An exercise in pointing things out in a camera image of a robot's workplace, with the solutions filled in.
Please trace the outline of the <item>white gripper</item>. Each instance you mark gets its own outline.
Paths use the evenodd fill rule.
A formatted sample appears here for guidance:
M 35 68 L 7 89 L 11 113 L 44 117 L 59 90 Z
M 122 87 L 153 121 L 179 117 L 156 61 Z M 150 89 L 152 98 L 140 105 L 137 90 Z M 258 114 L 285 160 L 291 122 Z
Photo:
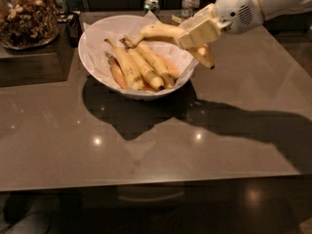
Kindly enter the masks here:
M 216 41 L 225 31 L 241 34 L 261 26 L 264 15 L 258 0 L 216 0 L 178 26 L 182 31 L 175 38 L 186 50 Z

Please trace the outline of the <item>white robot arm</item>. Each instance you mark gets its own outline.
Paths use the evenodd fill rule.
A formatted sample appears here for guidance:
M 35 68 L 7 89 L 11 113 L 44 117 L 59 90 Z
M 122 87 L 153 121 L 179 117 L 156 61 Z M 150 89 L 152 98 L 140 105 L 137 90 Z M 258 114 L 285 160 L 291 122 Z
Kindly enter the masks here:
M 185 20 L 177 42 L 182 49 L 217 40 L 222 32 L 241 34 L 281 15 L 310 12 L 312 0 L 216 0 Z

